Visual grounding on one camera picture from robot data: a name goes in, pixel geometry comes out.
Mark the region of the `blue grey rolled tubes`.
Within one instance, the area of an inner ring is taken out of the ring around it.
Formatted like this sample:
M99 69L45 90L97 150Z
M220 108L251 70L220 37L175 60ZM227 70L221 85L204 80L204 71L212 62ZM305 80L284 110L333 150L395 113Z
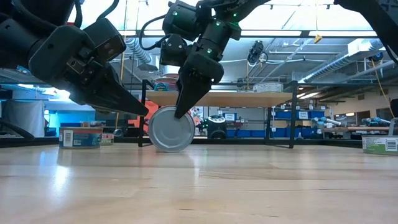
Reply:
M375 118L363 118L362 123L365 124L366 126L372 126L372 127L387 127L390 125L390 121L375 117Z

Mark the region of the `black curved tube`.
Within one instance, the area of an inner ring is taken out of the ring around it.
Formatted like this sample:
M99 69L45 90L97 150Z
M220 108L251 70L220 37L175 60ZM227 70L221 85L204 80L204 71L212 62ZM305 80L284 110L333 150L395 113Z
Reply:
M13 125L13 124L3 120L2 118L0 118L0 124L11 129L12 131L15 131L17 134L19 134L20 136L22 136L23 138L25 138L27 140L33 141L35 139L34 135L29 133L25 129L22 129L16 125Z

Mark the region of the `black aluminium table frame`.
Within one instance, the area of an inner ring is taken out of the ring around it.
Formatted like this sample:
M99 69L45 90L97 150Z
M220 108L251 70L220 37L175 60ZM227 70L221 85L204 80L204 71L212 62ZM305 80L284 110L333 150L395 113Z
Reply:
M0 138L0 148L22 147L22 146L44 146L58 145L58 138L35 138L34 140L25 140L24 138ZM320 145L336 147L362 148L362 141L349 139L194 139L192 144L216 144L216 145L270 145L270 146L303 146Z

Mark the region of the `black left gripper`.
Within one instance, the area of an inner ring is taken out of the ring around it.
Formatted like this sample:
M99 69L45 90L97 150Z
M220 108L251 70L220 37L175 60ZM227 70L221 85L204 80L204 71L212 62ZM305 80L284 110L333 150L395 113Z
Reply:
M147 115L149 110L121 83L114 68L103 67L103 32L95 26L61 26L29 58L34 77L70 92L70 99L101 112Z

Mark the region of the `wooden shelf black metal legs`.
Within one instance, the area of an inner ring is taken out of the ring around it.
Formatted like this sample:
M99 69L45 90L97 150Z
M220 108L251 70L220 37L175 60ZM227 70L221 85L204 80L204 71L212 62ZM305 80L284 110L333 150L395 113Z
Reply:
M177 91L149 91L146 93L146 97L160 106L160 108L175 106L178 98L178 89ZM286 92L213 92L210 90L195 106L269 108L291 98L292 94Z

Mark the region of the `white ceiling unit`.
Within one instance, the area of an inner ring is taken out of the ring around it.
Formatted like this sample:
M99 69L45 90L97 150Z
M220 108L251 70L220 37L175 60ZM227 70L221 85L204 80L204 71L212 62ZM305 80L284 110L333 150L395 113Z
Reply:
M379 39L356 39L348 44L348 55L352 56L358 52L375 52L383 47Z

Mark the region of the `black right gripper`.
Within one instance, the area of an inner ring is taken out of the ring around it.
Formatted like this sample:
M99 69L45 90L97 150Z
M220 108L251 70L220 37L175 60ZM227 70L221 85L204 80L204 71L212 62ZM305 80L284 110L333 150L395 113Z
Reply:
M224 70L219 61L223 58L223 51L230 36L231 32L227 29L207 30L194 43L185 61L185 68L199 75L180 74L175 104L177 119L185 115L211 90L211 79L214 79L214 82L221 81Z

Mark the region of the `silver ceiling duct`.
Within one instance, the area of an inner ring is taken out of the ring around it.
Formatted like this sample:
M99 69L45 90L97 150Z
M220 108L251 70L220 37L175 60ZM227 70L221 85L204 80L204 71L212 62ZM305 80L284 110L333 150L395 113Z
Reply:
M379 49L378 51L367 51L367 52L358 52L352 56L348 55L348 46L347 49L337 55L336 57L332 58L331 60L325 62L324 64L320 65L317 68L314 68L311 72L307 74L307 76L303 77L299 83L310 83L317 78L320 78L323 75L326 75L328 73L335 72L345 66L348 66L349 64L361 60L373 55L376 55L377 53L382 52L382 49Z

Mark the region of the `orange fabric panel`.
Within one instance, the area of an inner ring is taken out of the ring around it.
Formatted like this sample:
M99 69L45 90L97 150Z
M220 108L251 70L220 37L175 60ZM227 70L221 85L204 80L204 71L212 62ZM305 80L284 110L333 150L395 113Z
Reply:
M154 115L154 113L159 109L159 106L150 100L146 100L145 106L149 110L148 114L144 117L143 129L144 129L144 132L146 133L146 132L148 132L148 129L149 129L149 127L148 127L149 121L150 121L151 117ZM140 123L141 122L140 122L139 117L129 121L129 124L133 124L137 128L139 127Z

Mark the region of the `floral patterned cloth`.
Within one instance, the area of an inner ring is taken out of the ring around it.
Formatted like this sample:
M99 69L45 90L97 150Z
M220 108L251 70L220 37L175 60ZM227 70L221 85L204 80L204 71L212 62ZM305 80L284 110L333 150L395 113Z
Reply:
M203 120L203 107L202 106L194 106L190 109L190 115L193 118L195 126L200 124Z

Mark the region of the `long ceiling light fixture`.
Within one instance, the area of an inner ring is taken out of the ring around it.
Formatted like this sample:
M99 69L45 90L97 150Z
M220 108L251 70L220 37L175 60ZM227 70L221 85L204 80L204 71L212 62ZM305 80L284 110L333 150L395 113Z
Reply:
M376 38L373 30L243 30L242 37L315 37L325 38Z

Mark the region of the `white cloth cover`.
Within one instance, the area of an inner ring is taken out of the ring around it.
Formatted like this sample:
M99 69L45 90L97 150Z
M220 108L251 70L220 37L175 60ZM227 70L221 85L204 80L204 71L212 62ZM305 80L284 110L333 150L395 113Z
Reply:
M44 137L44 106L43 101L7 100L2 107L2 118L34 137Z

